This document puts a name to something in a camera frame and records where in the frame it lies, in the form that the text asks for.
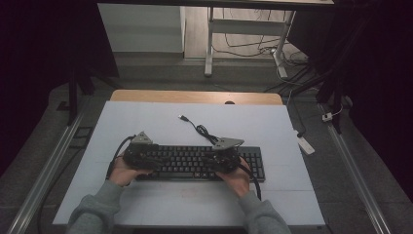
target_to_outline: hand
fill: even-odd
[[[249,169],[248,163],[241,158],[241,164]],[[216,173],[230,186],[239,198],[242,198],[247,192],[249,192],[249,175],[242,169],[237,168],[235,171],[229,174]]]
[[[151,174],[153,170],[149,169],[131,169],[124,161],[123,154],[119,155],[115,160],[115,166],[113,167],[112,174],[109,180],[123,187],[128,184],[137,176],[144,174]]]

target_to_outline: person's right hand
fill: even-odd
[[[248,163],[241,158],[241,164],[249,169]],[[223,174],[216,172],[227,184],[234,190],[239,198],[242,198],[247,192],[249,192],[249,175],[241,168],[237,168],[235,171],[229,174]]]

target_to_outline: gray sweatshirt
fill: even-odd
[[[96,195],[82,199],[69,218],[66,233],[111,233],[113,216],[121,209],[119,201],[123,190],[106,180]],[[261,202],[253,191],[243,196],[239,204],[245,213],[244,227],[249,234],[290,233],[271,203]]]

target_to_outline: black keyboard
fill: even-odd
[[[140,175],[138,180],[180,180],[211,181],[221,180],[213,170],[205,165],[201,157],[211,152],[211,146],[176,146],[159,145],[158,150],[148,152],[148,157],[169,157],[170,160],[150,175]],[[260,147],[239,146],[239,155],[248,162],[252,173],[258,181],[265,180]]]

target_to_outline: white tabletop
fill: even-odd
[[[178,115],[217,137],[260,146],[263,200],[271,201],[288,225],[324,224],[285,106],[123,101],[106,102],[54,224],[66,224],[81,199],[100,188],[126,137],[144,131],[158,144],[210,145]],[[121,207],[115,223],[128,226],[242,226],[244,220],[235,195],[221,181],[134,181],[125,189]]]

